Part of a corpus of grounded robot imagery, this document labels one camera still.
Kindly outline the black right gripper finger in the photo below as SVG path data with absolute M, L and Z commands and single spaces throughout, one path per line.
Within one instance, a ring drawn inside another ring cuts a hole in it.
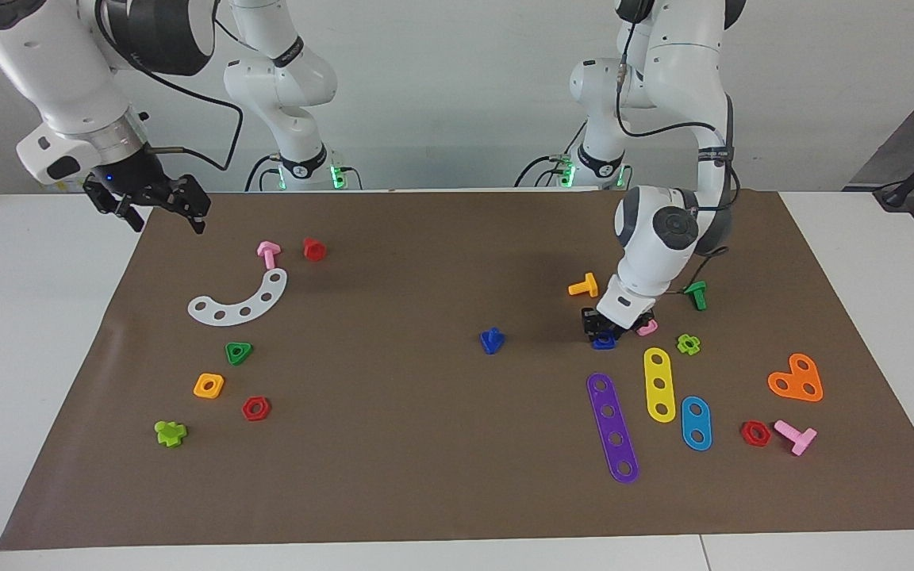
M 185 217 L 197 235 L 205 231 L 205 218 L 210 206 L 210 197 L 196 178 L 178 178 L 175 181 L 175 213 Z
M 113 207 L 113 215 L 129 225 L 132 231 L 143 231 L 144 220 L 130 198 L 121 198 Z

